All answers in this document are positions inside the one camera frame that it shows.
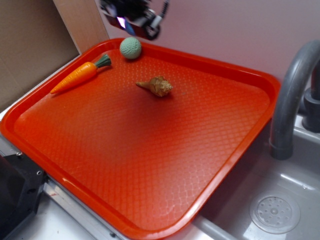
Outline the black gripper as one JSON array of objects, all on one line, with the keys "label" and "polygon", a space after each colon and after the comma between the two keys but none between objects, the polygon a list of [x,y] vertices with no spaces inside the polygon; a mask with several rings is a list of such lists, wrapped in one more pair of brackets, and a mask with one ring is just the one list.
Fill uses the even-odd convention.
[{"label": "black gripper", "polygon": [[110,25],[133,37],[153,41],[161,32],[164,10],[156,13],[149,0],[101,0],[99,8]]}]

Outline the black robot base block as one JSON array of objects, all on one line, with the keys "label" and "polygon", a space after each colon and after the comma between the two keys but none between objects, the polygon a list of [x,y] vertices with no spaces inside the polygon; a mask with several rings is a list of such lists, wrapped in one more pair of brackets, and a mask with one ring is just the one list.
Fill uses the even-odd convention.
[{"label": "black robot base block", "polygon": [[0,157],[0,238],[9,239],[37,214],[45,172],[28,156]]}]

